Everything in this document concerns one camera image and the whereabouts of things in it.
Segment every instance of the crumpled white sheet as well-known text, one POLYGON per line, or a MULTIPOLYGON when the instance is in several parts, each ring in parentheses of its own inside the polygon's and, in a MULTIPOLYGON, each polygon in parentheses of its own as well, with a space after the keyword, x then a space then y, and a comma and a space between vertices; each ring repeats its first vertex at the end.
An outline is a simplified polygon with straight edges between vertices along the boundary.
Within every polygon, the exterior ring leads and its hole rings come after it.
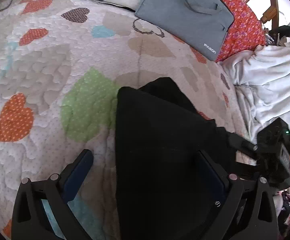
POLYGON ((290 47, 257 46, 219 62, 235 85, 253 141, 277 117, 290 127, 290 47))

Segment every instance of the heart pattern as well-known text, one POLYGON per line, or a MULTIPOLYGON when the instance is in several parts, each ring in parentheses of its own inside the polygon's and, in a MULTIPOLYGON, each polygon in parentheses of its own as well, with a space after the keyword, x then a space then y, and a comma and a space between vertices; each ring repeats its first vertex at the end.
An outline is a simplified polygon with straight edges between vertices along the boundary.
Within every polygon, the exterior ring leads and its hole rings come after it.
POLYGON ((19 41, 19 46, 25 46, 34 40, 41 39, 48 34, 46 29, 30 29, 23 35, 19 41))
POLYGON ((65 134, 76 142, 87 142, 101 127, 114 128, 119 89, 91 67, 64 96, 61 116, 65 134))
POLYGON ((190 50, 194 53, 198 62, 203 63, 203 64, 207 63, 206 58, 202 54, 200 54, 196 49, 190 47, 190 50))
POLYGON ((223 83, 224 83, 224 85, 226 86, 226 88, 227 88, 228 90, 230 90, 230 87, 229 87, 229 85, 228 85, 228 83, 227 83, 227 81, 226 81, 226 78, 225 78, 225 76, 223 75, 223 73, 221 73, 221 80, 223 81, 223 83))
POLYGON ((228 100, 227 95, 224 92, 223 92, 223 97, 224 97, 224 100, 225 100, 226 108, 228 108, 229 107, 229 100, 228 100))
POLYGON ((187 82, 192 87, 192 89, 195 92, 198 92, 198 87, 197 87, 198 79, 197 79, 197 76, 192 71, 192 69, 189 67, 181 67, 181 71, 183 72, 184 77, 186 78, 187 82))
POLYGON ((88 8, 76 8, 62 14, 62 17, 74 23, 84 23, 88 19, 86 14, 89 14, 88 8))
POLYGON ((138 20, 140 20, 140 18, 137 18, 135 21, 133 21, 133 29, 134 29, 136 32, 138 32, 138 33, 140 33, 140 34, 149 34, 149 35, 151 35, 151 34, 156 34, 157 36, 159 36, 159 37, 161 37, 161 38, 164 38, 164 37, 165 37, 165 33, 163 33, 163 31, 162 31, 159 27, 157 27, 157 26, 156 26, 156 28, 158 28, 158 30, 160 31, 160 33, 156 33, 156 32, 154 32, 153 30, 151 30, 151 31, 142 31, 142 30, 140 30, 140 28, 137 28, 137 27, 136 27, 136 22, 137 22, 138 20))
POLYGON ((29 134, 34 122, 30 108, 24 108, 24 94, 12 96, 0 113, 0 142, 16 142, 29 134))
POLYGON ((11 6, 12 2, 13 2, 13 0, 10 0, 10 3, 7 6, 5 6, 4 8, 0 9, 0 12, 2 12, 4 10, 7 10, 11 6))
POLYGON ((53 0, 31 1, 31 2, 27 3, 22 14, 26 14, 26 13, 30 13, 30 12, 37 12, 39 10, 46 9, 49 5, 51 5, 52 2, 53 2, 53 0))
POLYGON ((28 3, 28 2, 31 2, 32 0, 21 0, 20 2, 19 2, 19 4, 21 4, 21 3, 28 3))
POLYGON ((115 32, 111 29, 106 28, 104 25, 98 25, 93 28, 91 34, 94 38, 109 38, 115 36, 115 32))
POLYGON ((11 220, 9 220, 8 224, 3 228, 3 232, 11 239, 11 220))
POLYGON ((211 118, 207 117, 206 114, 204 114, 203 112, 197 111, 205 120, 212 120, 211 118))
POLYGON ((183 40, 181 40, 179 37, 176 37, 175 35, 171 34, 172 37, 177 40, 178 42, 182 43, 182 44, 185 44, 185 42, 183 40))
POLYGON ((171 50, 162 42, 162 39, 157 35, 137 35, 128 40, 128 46, 131 50, 137 52, 139 55, 150 55, 152 57, 173 57, 176 56, 171 50))

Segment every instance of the bed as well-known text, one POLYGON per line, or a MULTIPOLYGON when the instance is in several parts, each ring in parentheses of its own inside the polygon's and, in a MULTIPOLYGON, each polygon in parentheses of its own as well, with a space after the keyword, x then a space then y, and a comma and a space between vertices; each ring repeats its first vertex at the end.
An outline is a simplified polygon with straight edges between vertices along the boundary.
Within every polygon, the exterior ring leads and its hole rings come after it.
MULTIPOLYGON (((237 15, 218 60, 265 42, 260 22, 237 1, 230 9, 245 10, 237 15), (250 19, 249 25, 241 26, 241 15, 250 19), (252 34, 242 35, 254 22, 252 34)), ((11 238, 20 181, 60 173, 87 148, 94 153, 94 165, 69 206, 93 239, 120 239, 114 154, 117 91, 163 76, 176 82, 204 118, 248 138, 235 88, 223 69, 131 11, 91 0, 0 0, 4 238, 11 238)), ((240 153, 237 160, 251 164, 240 153)), ((61 237, 48 203, 45 210, 61 237)))

